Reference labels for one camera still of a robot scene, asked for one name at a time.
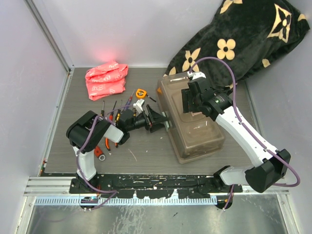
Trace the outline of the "grey green toolbox latch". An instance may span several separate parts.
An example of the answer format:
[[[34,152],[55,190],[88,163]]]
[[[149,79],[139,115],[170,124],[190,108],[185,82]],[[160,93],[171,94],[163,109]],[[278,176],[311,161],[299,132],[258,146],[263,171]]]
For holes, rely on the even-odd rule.
[[[166,131],[169,132],[172,126],[172,123],[170,120],[170,114],[168,112],[162,112],[162,114],[167,118],[167,120],[164,122],[164,126],[165,126]]]

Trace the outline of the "translucent brown plastic toolbox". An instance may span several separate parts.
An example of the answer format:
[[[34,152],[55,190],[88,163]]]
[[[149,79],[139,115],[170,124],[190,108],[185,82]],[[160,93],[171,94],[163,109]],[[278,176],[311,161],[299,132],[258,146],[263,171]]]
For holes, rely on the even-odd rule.
[[[172,126],[168,132],[177,160],[181,164],[219,152],[225,135],[217,123],[207,117],[183,113],[181,90],[188,88],[186,73],[161,77],[157,82],[157,102],[161,112],[168,112]]]

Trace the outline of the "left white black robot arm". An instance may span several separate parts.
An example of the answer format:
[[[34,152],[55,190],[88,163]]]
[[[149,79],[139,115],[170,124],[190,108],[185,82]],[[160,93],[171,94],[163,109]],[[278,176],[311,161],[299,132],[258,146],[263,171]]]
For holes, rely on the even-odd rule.
[[[145,111],[137,111],[136,114],[130,109],[121,111],[115,124],[93,111],[88,111],[66,132],[77,157],[77,175],[82,178],[80,187],[86,193],[93,193],[98,187],[97,180],[93,178],[97,174],[94,152],[102,138],[122,145],[130,138],[131,131],[145,128],[153,133],[166,127],[168,121],[165,114],[154,111],[150,105],[146,106]]]

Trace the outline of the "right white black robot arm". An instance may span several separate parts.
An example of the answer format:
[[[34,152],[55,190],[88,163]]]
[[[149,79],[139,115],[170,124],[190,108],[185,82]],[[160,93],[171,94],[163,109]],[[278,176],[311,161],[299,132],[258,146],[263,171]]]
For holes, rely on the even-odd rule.
[[[286,150],[278,150],[246,121],[234,101],[225,93],[217,94],[204,77],[194,78],[182,89],[183,112],[202,113],[224,128],[245,151],[251,161],[247,167],[225,166],[214,176],[214,187],[225,192],[231,185],[249,185],[258,193],[281,179],[290,162]]]

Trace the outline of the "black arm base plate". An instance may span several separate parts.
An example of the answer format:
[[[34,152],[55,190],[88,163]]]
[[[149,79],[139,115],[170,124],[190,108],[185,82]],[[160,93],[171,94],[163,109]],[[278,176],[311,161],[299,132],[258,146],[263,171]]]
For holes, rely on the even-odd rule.
[[[130,175],[96,174],[90,184],[98,190],[108,191],[101,197],[109,197],[117,191],[118,198],[148,197],[170,198],[177,192],[178,198],[209,198],[213,193],[228,194],[231,190],[209,175]]]

